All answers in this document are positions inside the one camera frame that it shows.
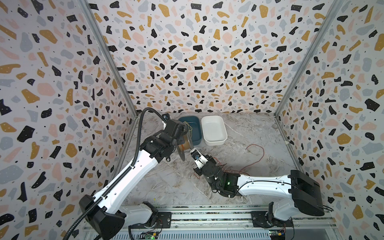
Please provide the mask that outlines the grey cable spool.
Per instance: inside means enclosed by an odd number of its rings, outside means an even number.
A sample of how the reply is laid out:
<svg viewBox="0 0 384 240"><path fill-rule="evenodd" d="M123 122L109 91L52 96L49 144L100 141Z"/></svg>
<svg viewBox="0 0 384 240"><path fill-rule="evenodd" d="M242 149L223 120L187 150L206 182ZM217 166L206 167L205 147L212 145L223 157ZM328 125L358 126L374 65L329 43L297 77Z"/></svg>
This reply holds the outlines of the grey cable spool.
<svg viewBox="0 0 384 240"><path fill-rule="evenodd" d="M176 146L176 150L184 162L186 160L185 152L190 151L194 148L192 137L190 133L187 133L182 138L178 140L178 145Z"/></svg>

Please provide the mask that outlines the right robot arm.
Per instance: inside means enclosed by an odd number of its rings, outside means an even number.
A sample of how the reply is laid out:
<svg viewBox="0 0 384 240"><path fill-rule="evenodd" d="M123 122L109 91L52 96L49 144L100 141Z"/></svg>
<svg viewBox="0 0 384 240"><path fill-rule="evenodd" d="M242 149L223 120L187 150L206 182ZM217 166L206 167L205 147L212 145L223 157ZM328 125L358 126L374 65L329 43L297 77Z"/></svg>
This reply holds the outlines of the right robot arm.
<svg viewBox="0 0 384 240"><path fill-rule="evenodd" d="M191 156L196 164L195 173L207 180L214 193L226 198L249 195L280 198L269 203L267 211L251 213L256 228L291 227L292 217L299 213L322 217L326 211L333 211L323 204L319 183L299 170L278 177L252 177L228 173L212 156L201 155L197 150Z"/></svg>

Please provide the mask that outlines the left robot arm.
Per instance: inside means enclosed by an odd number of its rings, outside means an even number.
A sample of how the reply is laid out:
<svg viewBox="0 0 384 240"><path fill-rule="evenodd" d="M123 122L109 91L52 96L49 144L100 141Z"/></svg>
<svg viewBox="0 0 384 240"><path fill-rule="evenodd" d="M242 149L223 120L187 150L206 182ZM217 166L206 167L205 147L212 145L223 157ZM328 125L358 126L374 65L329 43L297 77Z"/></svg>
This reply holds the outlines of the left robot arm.
<svg viewBox="0 0 384 240"><path fill-rule="evenodd" d="M147 112L156 114L163 123L163 129L141 140L144 116ZM127 214L120 207L140 180L162 160L169 160L184 138L189 135L188 125L171 119L169 114L161 115L153 108L142 110L138 122L135 153L129 164L94 196L85 195L80 200L82 214L71 225L63 237L68 240L78 225L87 221L98 233L97 239L110 240L123 228Z"/></svg>

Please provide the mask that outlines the teal plastic bin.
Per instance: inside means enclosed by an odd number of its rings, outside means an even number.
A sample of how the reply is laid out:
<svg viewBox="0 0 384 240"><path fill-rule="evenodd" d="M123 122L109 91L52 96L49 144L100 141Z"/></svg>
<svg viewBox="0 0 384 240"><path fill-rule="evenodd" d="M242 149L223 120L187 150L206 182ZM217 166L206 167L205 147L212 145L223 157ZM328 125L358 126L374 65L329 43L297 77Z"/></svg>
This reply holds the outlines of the teal plastic bin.
<svg viewBox="0 0 384 240"><path fill-rule="evenodd" d="M179 121L187 122L189 124L189 126L192 128L191 137L193 145L199 145L203 139L203 133L199 118L196 116L186 116L179 118Z"/></svg>

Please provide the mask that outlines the white plastic bin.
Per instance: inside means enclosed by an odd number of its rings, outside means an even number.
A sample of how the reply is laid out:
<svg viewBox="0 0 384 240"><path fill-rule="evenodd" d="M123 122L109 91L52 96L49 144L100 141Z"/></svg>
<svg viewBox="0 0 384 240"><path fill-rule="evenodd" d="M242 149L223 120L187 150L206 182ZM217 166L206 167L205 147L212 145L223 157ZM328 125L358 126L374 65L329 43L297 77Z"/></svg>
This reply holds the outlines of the white plastic bin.
<svg viewBox="0 0 384 240"><path fill-rule="evenodd" d="M205 116L201 119L203 137L206 145L220 146L228 139L225 122L220 116Z"/></svg>

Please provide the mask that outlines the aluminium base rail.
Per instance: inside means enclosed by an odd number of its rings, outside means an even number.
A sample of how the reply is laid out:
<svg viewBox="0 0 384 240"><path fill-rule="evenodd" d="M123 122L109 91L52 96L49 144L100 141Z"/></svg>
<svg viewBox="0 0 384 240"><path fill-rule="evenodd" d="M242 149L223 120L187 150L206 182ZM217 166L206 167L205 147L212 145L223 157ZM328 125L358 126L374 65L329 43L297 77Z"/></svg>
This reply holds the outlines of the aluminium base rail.
<svg viewBox="0 0 384 240"><path fill-rule="evenodd" d="M322 217L299 214L292 227L254 228L252 211L267 206L167 206L159 212L171 212L169 229L123 227L115 240L340 240L329 213Z"/></svg>

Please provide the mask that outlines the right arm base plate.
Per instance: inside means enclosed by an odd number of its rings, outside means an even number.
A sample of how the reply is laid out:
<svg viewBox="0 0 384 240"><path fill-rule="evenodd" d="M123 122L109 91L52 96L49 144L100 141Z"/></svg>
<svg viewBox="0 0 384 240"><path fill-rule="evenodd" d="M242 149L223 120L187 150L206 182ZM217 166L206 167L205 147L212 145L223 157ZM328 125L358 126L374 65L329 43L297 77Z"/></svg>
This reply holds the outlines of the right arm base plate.
<svg viewBox="0 0 384 240"><path fill-rule="evenodd" d="M278 220L269 214L268 211L252 211L251 220L254 228L269 229L272 227L292 227L293 221L288 219L287 221Z"/></svg>

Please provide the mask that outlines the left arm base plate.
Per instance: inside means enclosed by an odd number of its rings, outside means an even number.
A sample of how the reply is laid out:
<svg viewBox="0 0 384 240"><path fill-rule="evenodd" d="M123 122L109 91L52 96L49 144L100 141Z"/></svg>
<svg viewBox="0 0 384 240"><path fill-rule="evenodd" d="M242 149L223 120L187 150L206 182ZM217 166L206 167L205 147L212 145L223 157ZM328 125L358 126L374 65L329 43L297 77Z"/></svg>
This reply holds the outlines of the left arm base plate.
<svg viewBox="0 0 384 240"><path fill-rule="evenodd" d="M157 212L152 213L149 219L149 228L169 229L171 227L172 213Z"/></svg>

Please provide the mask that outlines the left frame post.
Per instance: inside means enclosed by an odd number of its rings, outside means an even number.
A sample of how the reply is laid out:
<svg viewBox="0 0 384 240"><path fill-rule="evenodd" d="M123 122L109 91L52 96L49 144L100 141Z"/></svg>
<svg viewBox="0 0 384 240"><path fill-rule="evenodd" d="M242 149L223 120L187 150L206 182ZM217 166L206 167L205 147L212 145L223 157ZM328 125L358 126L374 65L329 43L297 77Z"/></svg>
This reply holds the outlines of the left frame post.
<svg viewBox="0 0 384 240"><path fill-rule="evenodd" d="M96 42L100 46L100 50L106 59L106 63L110 67L110 70L111 70L111 72L112 72L112 74L113 74L113 76L117 82L117 85L118 85L118 87L122 93L122 96L124 97L125 101L127 102L127 108L129 110L129 113L131 114L132 118L137 118L138 113L137 113L137 111L136 111L136 109L135 109L135 107L131 101L131 98L130 98L128 91L125 87L125 84L122 80L122 77L119 74L118 68L117 68L117 66L116 66L116 64L115 64L115 62L114 62L114 60L110 54L108 45L105 43L105 41L103 39L102 32L101 32L101 30L98 26L98 23L97 23L94 15L91 11L91 8L89 6L88 1L79 0L78 3L79 3L79 7L81 8L83 14L85 15L85 20L89 24L89 27L94 34Z"/></svg>

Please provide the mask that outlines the frame post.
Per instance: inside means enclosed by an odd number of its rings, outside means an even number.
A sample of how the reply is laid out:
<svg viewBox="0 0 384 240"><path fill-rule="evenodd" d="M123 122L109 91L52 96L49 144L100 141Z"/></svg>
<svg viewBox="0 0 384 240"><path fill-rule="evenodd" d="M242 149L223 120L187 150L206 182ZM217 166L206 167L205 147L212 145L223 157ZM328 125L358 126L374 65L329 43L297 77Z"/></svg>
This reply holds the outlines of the frame post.
<svg viewBox="0 0 384 240"><path fill-rule="evenodd" d="M110 70L111 70L111 72L112 72L112 74L113 74L113 76L117 82L117 85L118 85L118 87L122 93L122 96L124 97L125 101L127 102L127 108L129 110L129 113L131 114L132 118L137 118L138 113L137 113L137 111L136 111L136 109L135 109L135 107L131 101L131 98L130 98L128 91L125 87L125 84L122 80L122 77L119 74L118 68L117 68L117 66L116 66L116 64L115 64L115 62L114 62L114 60L110 54L108 45L105 43L105 41L103 39L102 32L101 32L101 30L98 26L98 23L97 23L94 15L91 11L91 8L89 6L88 1L79 0L78 3L79 3L79 7L81 8L83 14L85 15L85 20L89 24L89 27L94 34L96 42L100 46L100 50L106 59L106 63L110 67Z"/></svg>
<svg viewBox="0 0 384 240"><path fill-rule="evenodd" d="M279 103L277 110L274 113L274 117L276 120L278 120L278 116L283 111L283 108L285 104L288 102L289 97L291 93L294 91L295 86L301 79L301 76L303 75L303 72L305 71L307 65L310 63L311 59L317 52L317 48L319 47L320 43L322 42L322 39L324 35L327 33L329 27L331 26L334 18L336 17L337 13L341 9L343 5L342 0L334 0L330 6L329 11L327 12L326 18L323 21L322 25L319 28L319 31L317 35L314 38L314 41L311 43L310 47L308 48L308 52L306 53L305 57L303 58L302 62L299 65L298 70L296 71L293 80L291 81L290 85L287 87L287 91L285 92L281 102Z"/></svg>

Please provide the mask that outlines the right frame post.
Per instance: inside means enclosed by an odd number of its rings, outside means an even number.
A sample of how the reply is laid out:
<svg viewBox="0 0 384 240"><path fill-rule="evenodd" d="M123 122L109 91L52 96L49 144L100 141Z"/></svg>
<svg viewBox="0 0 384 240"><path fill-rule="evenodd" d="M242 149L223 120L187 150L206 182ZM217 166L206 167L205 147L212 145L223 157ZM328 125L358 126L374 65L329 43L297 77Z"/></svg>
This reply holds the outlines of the right frame post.
<svg viewBox="0 0 384 240"><path fill-rule="evenodd" d="M330 6L329 11L327 12L326 18L323 21L322 25L319 28L319 31L317 35L314 38L314 41L311 43L310 47L308 48L308 52L306 53L305 57L303 58L302 62L299 65L298 70L296 71L293 80L291 81L290 85L287 87L287 91L285 92L281 102L279 103L277 110L274 113L274 117L276 120L278 120L278 116L283 111L283 108L285 104L288 102L289 97L291 93L294 91L295 86L301 79L301 76L303 75L303 72L305 71L307 65L310 63L311 59L317 52L317 48L319 47L320 43L322 42L322 39L324 35L327 33L329 27L331 26L334 18L336 17L337 13L341 9L343 5L342 0L334 0Z"/></svg>

